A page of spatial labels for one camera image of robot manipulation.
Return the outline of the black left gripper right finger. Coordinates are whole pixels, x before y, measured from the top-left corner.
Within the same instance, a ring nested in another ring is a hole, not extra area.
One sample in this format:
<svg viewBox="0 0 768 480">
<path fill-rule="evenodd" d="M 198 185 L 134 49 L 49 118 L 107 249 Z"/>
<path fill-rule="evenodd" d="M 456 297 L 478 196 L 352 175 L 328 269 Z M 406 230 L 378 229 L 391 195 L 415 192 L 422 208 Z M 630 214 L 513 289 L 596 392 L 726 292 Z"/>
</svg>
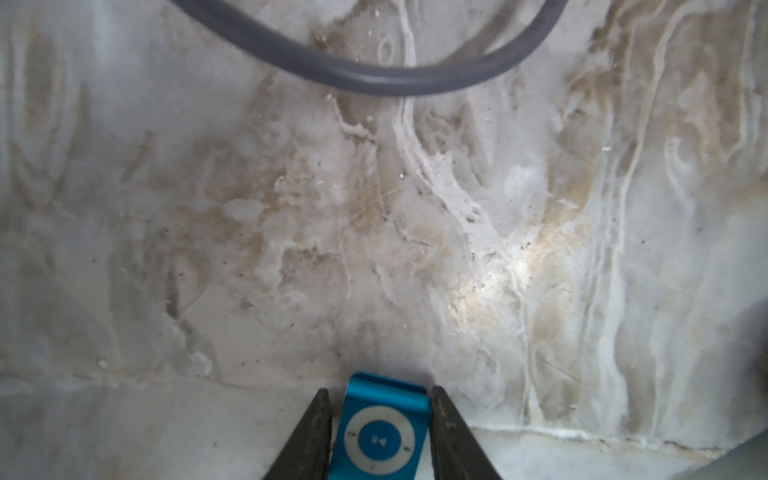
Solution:
<svg viewBox="0 0 768 480">
<path fill-rule="evenodd" d="M 457 407 L 441 386 L 430 391 L 431 462 L 436 480 L 501 480 Z"/>
</svg>

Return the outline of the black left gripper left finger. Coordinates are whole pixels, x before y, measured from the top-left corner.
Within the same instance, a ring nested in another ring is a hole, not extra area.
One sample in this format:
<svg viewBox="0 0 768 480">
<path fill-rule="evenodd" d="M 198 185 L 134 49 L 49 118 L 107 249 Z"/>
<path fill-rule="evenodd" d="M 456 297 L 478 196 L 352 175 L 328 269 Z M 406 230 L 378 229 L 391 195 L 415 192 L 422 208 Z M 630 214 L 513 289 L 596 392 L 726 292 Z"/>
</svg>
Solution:
<svg viewBox="0 0 768 480">
<path fill-rule="evenodd" d="M 332 446 L 329 391 L 317 391 L 264 480 L 326 480 Z"/>
</svg>

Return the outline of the blue mp3 player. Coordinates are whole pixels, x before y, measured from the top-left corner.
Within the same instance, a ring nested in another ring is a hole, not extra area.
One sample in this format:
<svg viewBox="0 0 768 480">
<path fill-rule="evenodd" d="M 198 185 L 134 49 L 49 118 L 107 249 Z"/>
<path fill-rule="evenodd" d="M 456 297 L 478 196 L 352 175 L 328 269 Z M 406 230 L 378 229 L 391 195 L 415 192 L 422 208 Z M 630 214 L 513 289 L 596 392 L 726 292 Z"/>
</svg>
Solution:
<svg viewBox="0 0 768 480">
<path fill-rule="evenodd" d="M 431 415 L 424 387 L 365 372 L 353 374 L 328 477 L 415 479 Z"/>
</svg>

